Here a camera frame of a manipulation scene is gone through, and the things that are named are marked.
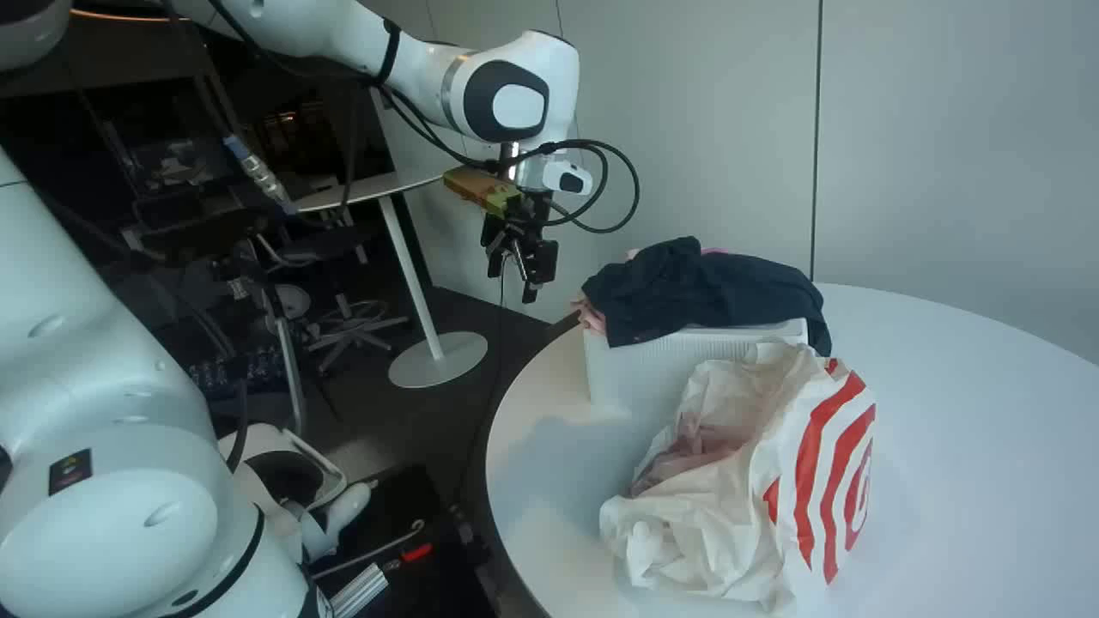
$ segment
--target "floor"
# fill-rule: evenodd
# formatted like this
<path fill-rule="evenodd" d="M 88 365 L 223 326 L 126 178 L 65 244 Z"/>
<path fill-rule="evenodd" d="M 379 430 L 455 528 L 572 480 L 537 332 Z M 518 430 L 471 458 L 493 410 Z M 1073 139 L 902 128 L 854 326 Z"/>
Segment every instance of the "floor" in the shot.
<path fill-rule="evenodd" d="M 357 476 L 426 463 L 444 500 L 471 521 L 493 558 L 480 580 L 497 596 L 497 614 L 537 618 L 540 609 L 525 596 L 508 561 L 497 561 L 480 458 L 497 397 L 565 323 L 546 326 L 453 293 L 434 297 L 434 316 L 444 332 L 473 330 L 489 337 L 489 357 L 477 370 L 428 390 L 402 390 L 389 386 L 389 361 L 420 332 L 390 330 L 384 337 L 394 355 L 357 349 L 341 361 L 325 381 L 341 414 L 316 410 L 305 438 Z"/>

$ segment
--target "chair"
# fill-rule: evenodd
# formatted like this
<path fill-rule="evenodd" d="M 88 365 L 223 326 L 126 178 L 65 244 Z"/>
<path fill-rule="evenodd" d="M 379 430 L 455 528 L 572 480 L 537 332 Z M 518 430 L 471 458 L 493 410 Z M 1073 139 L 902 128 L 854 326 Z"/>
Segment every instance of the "chair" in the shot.
<path fill-rule="evenodd" d="M 284 246 L 272 246 L 264 237 L 259 237 L 272 258 L 268 275 L 278 278 L 284 271 L 316 269 L 335 258 L 357 258 L 367 266 L 370 246 L 384 237 L 382 229 L 357 228 L 351 215 L 328 215 L 325 222 L 325 229 L 288 241 Z M 328 374 L 351 346 L 390 349 L 390 344 L 379 332 L 407 323 L 406 316 L 389 316 L 389 307 L 379 300 L 351 302 L 341 284 L 334 302 L 334 311 L 302 318 L 309 332 L 305 349 L 323 355 L 316 365 L 320 374 Z"/>

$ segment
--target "black cable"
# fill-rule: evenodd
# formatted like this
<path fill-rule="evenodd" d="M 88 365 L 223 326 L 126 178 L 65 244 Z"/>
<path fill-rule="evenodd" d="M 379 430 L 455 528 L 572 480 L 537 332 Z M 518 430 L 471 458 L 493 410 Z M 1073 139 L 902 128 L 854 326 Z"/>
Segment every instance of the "black cable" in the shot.
<path fill-rule="evenodd" d="M 241 28 L 241 21 L 225 12 L 223 0 L 209 0 L 209 6 L 215 12 L 215 16 L 218 16 L 223 24 L 232 28 L 232 36 L 237 36 L 253 56 L 268 56 L 268 52 Z"/>
<path fill-rule="evenodd" d="M 565 214 L 565 215 L 560 215 L 560 219 L 546 219 L 546 228 L 577 222 L 577 219 L 603 196 L 608 174 L 611 174 L 611 162 L 608 162 L 608 154 L 596 151 L 596 149 L 594 149 L 591 154 L 594 154 L 596 165 L 602 165 L 594 192 L 591 192 L 586 203 L 579 203 L 572 214 Z"/>
<path fill-rule="evenodd" d="M 237 414 L 237 436 L 232 436 L 232 451 L 225 458 L 225 466 L 237 471 L 246 451 L 246 386 L 241 386 L 241 414 Z"/>
<path fill-rule="evenodd" d="M 325 580 L 325 577 L 344 574 L 344 571 L 355 571 L 355 568 L 362 568 L 362 563 L 370 563 L 370 561 L 379 561 L 382 553 L 390 553 L 390 550 L 412 544 L 412 538 L 422 536 L 422 532 L 426 532 L 426 521 L 417 517 L 406 536 L 389 538 L 389 544 L 382 544 L 382 547 L 374 547 L 374 550 L 367 550 L 367 553 L 347 558 L 344 563 L 323 568 L 323 571 L 309 574 L 309 584 Z"/>
<path fill-rule="evenodd" d="M 384 36 L 389 36 L 389 40 L 384 40 L 382 70 L 374 76 L 367 76 L 367 84 L 374 88 L 382 88 L 389 84 L 390 70 L 397 67 L 397 52 L 402 52 L 402 28 L 394 21 L 384 21 Z"/>
<path fill-rule="evenodd" d="M 209 61 L 206 38 L 196 47 L 199 47 L 199 56 L 196 56 L 199 78 L 206 84 L 206 88 L 215 99 L 218 115 L 225 118 L 231 131 L 244 139 L 244 124 L 232 110 L 232 99 L 223 88 L 215 67 Z"/>
<path fill-rule="evenodd" d="M 309 84 L 362 84 L 355 71 L 344 71 L 344 76 L 335 76 L 335 71 L 309 71 L 309 70 L 299 70 L 299 67 L 293 67 L 284 57 L 276 57 L 276 56 L 264 56 L 264 61 L 272 61 L 276 70 L 283 70 L 283 71 L 288 71 L 295 78 L 309 78 Z"/>
<path fill-rule="evenodd" d="M 103 228 L 95 228 L 88 215 L 81 215 L 78 208 L 67 208 L 62 199 L 49 203 L 52 208 L 57 208 L 62 215 L 77 219 L 81 228 L 81 235 L 88 235 L 91 241 L 101 241 L 106 250 L 112 250 L 117 258 L 131 260 L 133 250 L 119 241 L 112 241 Z"/>
<path fill-rule="evenodd" d="M 629 162 L 626 151 L 617 151 L 617 149 L 608 144 L 608 141 L 572 139 L 572 141 L 548 141 L 548 144 L 542 144 L 542 149 L 537 149 L 537 151 L 525 151 L 525 154 L 512 159 L 512 165 L 530 162 L 530 159 L 546 159 L 546 154 L 552 154 L 552 151 L 591 151 L 591 154 L 596 154 L 602 162 L 603 162 L 602 151 L 611 151 L 611 154 L 626 165 L 626 173 L 629 173 L 629 178 L 632 178 L 632 203 L 629 203 L 629 208 L 626 208 L 626 215 L 623 215 L 617 222 L 611 222 L 611 228 L 591 228 L 591 222 L 577 219 L 577 215 L 583 215 L 583 214 L 594 207 L 594 199 L 603 192 L 603 178 L 608 178 L 608 173 L 603 173 L 596 192 L 594 192 L 579 208 L 565 208 L 565 207 L 560 207 L 560 203 L 548 203 L 548 208 L 562 215 L 562 219 L 552 219 L 552 228 L 572 222 L 572 228 L 579 228 L 579 229 L 586 229 L 586 235 L 615 235 L 615 229 L 623 229 L 623 228 L 632 222 L 632 215 L 639 214 L 639 203 L 642 203 L 642 178 L 639 178 L 639 170 Z"/>
<path fill-rule="evenodd" d="M 232 128 L 231 128 L 231 115 L 218 110 L 218 99 L 209 94 L 209 84 L 206 84 L 206 76 L 204 76 L 204 61 L 196 57 L 196 47 L 193 47 L 193 40 L 190 40 L 190 30 L 185 30 L 175 2 L 164 0 L 164 12 L 168 12 L 168 21 L 172 21 L 175 38 L 180 38 L 180 44 L 182 44 L 182 56 L 185 56 L 185 61 L 190 61 L 190 71 L 193 71 L 199 103 L 206 107 L 206 118 L 214 120 L 214 128 L 215 128 L 218 134 L 231 134 L 231 131 L 232 131 Z"/>
<path fill-rule="evenodd" d="M 351 128 L 347 128 L 347 154 L 344 154 L 344 196 L 341 196 L 341 214 L 351 219 L 347 207 L 351 207 L 351 182 L 355 182 L 355 170 L 357 170 L 357 124 L 362 124 L 362 86 L 351 86 Z"/>
<path fill-rule="evenodd" d="M 449 144 L 428 128 L 428 120 L 422 118 L 422 110 L 420 110 L 407 97 L 402 97 L 402 94 L 394 94 L 394 88 L 379 88 L 379 94 L 384 97 L 384 103 L 389 103 L 426 144 L 447 151 L 447 154 L 455 159 L 459 165 L 485 165 L 485 162 L 473 162 L 473 159 L 459 154 L 455 149 L 449 149 Z"/>
<path fill-rule="evenodd" d="M 126 151 L 123 151 L 123 144 L 117 141 L 117 134 L 109 134 L 106 120 L 95 115 L 86 86 L 77 78 L 71 47 L 67 47 L 67 44 L 62 44 L 62 70 L 65 70 L 65 76 L 67 76 L 67 84 L 71 84 L 71 94 L 77 94 L 81 115 L 88 115 L 88 124 L 91 124 L 95 139 L 103 141 L 106 151 L 112 151 L 112 154 L 119 159 L 119 165 L 123 165 L 119 178 L 123 178 L 126 190 L 131 190 L 131 215 L 133 215 L 133 222 L 144 228 L 144 215 L 139 215 L 139 208 L 136 208 L 139 184 L 136 184 L 136 178 L 133 178 L 133 170 L 126 165 Z"/>

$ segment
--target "round base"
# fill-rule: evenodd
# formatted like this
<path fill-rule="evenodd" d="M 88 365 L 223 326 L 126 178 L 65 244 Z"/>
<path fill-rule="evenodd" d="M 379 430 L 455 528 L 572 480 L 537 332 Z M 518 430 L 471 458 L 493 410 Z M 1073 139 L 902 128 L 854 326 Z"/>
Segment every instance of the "round base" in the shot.
<path fill-rule="evenodd" d="M 389 365 L 389 381 L 397 388 L 435 388 L 467 374 L 489 355 L 489 339 L 477 332 L 439 332 L 439 346 L 444 361 L 434 357 L 426 339 L 402 349 L 402 357 Z"/>

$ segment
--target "dark blue cloth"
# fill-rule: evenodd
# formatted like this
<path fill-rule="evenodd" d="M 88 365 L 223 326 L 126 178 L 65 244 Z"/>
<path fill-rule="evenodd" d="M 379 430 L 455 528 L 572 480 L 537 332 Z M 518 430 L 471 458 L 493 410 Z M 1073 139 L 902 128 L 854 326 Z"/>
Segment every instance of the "dark blue cloth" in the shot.
<path fill-rule="evenodd" d="M 608 344 L 659 339 L 683 326 L 762 326 L 806 318 L 810 346 L 828 357 L 825 297 L 795 269 L 747 255 L 700 255 L 692 237 L 651 244 L 583 284 L 603 316 Z"/>

